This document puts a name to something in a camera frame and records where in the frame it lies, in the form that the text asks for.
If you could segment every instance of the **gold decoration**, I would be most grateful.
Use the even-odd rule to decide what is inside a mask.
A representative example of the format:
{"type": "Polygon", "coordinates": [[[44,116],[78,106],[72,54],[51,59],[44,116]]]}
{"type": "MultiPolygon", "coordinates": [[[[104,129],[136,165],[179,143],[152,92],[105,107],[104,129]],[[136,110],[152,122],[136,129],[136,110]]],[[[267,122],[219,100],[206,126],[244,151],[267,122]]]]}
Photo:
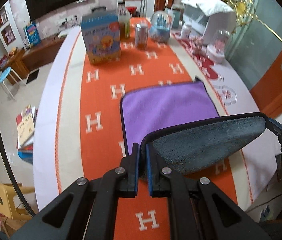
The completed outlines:
{"type": "Polygon", "coordinates": [[[281,42],[282,39],[275,31],[273,31],[269,26],[262,22],[258,16],[255,14],[255,7],[253,0],[223,0],[227,3],[236,13],[236,27],[241,27],[251,23],[253,20],[257,20],[259,23],[263,24],[270,32],[272,32],[281,42]]]}

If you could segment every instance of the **wooden cabinet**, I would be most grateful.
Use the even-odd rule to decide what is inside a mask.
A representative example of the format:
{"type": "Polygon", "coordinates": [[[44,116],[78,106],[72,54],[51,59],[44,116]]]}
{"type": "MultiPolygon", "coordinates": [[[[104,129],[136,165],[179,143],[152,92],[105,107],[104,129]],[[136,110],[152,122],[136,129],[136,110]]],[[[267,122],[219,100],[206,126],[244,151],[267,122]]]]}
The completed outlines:
{"type": "Polygon", "coordinates": [[[22,61],[30,71],[49,64],[54,61],[64,40],[65,37],[54,36],[41,40],[41,43],[25,52],[22,61]]]}
{"type": "MultiPolygon", "coordinates": [[[[22,60],[24,53],[25,53],[25,49],[22,48],[18,50],[17,53],[12,58],[9,59],[9,61],[0,71],[3,72],[7,67],[11,67],[22,79],[27,78],[30,71],[28,70],[28,68],[26,67],[26,65],[22,60]]],[[[19,80],[13,73],[11,73],[11,75],[17,81],[19,80]]],[[[7,76],[7,79],[12,85],[15,84],[15,81],[11,78],[10,75],[7,76]]]]}

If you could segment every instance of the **power outlet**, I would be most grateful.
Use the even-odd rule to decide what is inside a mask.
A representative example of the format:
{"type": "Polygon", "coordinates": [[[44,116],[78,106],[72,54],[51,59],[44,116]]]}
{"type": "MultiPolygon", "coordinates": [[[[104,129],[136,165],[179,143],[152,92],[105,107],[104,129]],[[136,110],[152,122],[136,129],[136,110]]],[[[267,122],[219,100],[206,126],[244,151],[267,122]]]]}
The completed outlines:
{"type": "Polygon", "coordinates": [[[74,15],[69,15],[67,17],[64,17],[62,19],[57,20],[56,21],[56,26],[62,26],[63,22],[72,23],[74,21],[75,21],[75,16],[74,15]]]}

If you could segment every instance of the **stack of books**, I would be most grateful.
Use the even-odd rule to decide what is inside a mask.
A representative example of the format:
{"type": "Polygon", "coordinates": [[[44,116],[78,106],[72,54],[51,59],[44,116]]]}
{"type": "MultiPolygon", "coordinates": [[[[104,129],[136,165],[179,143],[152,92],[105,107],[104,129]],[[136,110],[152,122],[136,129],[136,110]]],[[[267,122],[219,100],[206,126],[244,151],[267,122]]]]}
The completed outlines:
{"type": "Polygon", "coordinates": [[[28,105],[17,116],[17,151],[19,157],[32,164],[33,142],[37,109],[28,105]]]}

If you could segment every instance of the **metal screw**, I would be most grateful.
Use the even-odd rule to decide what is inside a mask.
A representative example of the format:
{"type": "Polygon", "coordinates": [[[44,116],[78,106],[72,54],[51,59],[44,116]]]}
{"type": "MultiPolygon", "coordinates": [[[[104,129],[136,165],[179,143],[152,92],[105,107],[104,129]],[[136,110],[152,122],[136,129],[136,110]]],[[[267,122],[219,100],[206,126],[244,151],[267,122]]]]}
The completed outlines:
{"type": "Polygon", "coordinates": [[[86,184],[87,181],[88,181],[88,180],[87,180],[86,178],[78,178],[78,179],[77,179],[77,184],[78,184],[79,186],[82,186],[82,185],[86,184]]]}
{"type": "Polygon", "coordinates": [[[207,185],[207,184],[210,183],[210,180],[207,177],[202,177],[202,178],[200,178],[200,182],[203,185],[207,185]]]}
{"type": "Polygon", "coordinates": [[[125,172],[125,168],[117,167],[114,171],[115,171],[116,174],[122,174],[122,173],[125,172]]]}
{"type": "Polygon", "coordinates": [[[172,170],[171,170],[169,167],[164,167],[164,168],[162,169],[162,172],[163,172],[164,174],[170,174],[170,173],[172,172],[172,170]]]}

